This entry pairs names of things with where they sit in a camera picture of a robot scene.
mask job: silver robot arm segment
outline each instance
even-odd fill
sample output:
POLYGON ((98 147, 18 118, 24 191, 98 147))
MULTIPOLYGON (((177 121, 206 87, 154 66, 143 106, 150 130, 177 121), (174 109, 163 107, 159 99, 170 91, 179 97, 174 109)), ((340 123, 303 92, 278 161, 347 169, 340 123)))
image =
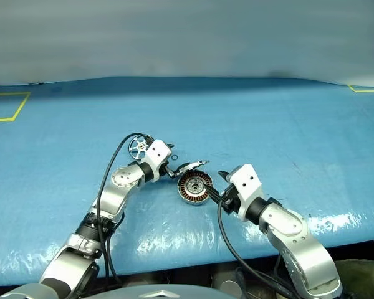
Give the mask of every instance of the silver robot arm segment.
POLYGON ((216 202, 222 200, 226 212, 234 211, 240 220, 250 220, 259 226, 283 257, 298 294, 305 299, 339 297, 342 284, 335 264, 310 233, 306 220, 300 214, 284 209, 273 198, 263 200, 262 184, 252 165, 219 173, 231 184, 221 197, 216 194, 211 197, 216 202))
MULTIPOLYGON (((106 240, 120 221, 128 198, 148 181, 160 178, 171 150, 162 140, 154 140, 140 163, 116 169, 100 200, 100 223, 106 240)), ((75 233, 47 266, 39 283, 53 288, 60 299, 81 296, 97 277, 95 260, 102 254, 97 229, 97 199, 75 233)))

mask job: yellow tape marking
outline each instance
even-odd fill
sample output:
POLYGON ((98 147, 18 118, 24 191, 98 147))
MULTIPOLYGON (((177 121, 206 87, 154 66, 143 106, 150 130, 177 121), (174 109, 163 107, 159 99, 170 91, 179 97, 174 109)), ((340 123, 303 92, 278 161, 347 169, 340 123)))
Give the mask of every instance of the yellow tape marking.
POLYGON ((358 93, 360 93, 360 92, 362 92, 362 93, 364 93, 364 92, 374 92, 374 89, 356 89, 356 88, 353 88, 350 84, 348 84, 348 87, 351 89, 351 91, 358 92, 358 93))
POLYGON ((22 100, 21 104, 18 106, 17 108, 17 111, 15 111, 14 115, 10 118, 0 118, 0 121, 14 121, 19 112, 21 112, 22 108, 24 107, 27 99, 29 98, 29 96, 31 95, 30 92, 3 92, 3 93, 0 93, 0 95, 25 95, 25 98, 22 100))

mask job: blue table surface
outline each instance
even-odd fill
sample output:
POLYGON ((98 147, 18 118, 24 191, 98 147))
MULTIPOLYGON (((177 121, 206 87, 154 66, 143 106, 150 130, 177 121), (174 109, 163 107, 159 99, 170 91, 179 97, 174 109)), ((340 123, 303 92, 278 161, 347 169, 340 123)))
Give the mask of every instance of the blue table surface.
MULTIPOLYGON (((374 93, 306 80, 105 78, 0 87, 31 92, 0 122, 0 285, 38 281, 82 220, 118 142, 142 131, 179 164, 254 165, 265 194, 307 218, 327 247, 374 239, 374 93)), ((0 117, 19 97, 0 97, 0 117)), ((131 161, 126 150, 115 161, 131 161)), ((276 254, 256 226, 224 216, 244 258, 276 254)), ((119 274, 232 260, 216 205, 190 206, 162 178, 131 197, 112 239, 119 274)))

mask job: copper coil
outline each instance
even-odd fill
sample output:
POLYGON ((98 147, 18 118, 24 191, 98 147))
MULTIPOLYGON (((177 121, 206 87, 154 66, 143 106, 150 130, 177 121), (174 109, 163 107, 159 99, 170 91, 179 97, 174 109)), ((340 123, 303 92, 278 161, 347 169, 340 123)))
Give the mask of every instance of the copper coil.
POLYGON ((198 170, 188 171, 185 173, 178 182, 178 189, 181 197, 187 201, 200 203, 209 198, 208 192, 206 192, 203 184, 212 186, 212 179, 206 173, 198 170), (195 190, 189 189, 188 184, 192 186, 196 185, 199 188, 197 194, 194 194, 195 190))

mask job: white wall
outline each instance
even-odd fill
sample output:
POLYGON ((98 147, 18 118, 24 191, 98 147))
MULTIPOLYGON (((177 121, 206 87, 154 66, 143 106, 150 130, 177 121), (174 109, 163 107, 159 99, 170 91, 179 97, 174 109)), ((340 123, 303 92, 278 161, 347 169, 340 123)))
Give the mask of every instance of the white wall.
POLYGON ((374 86, 374 0, 0 0, 0 84, 119 75, 374 86))

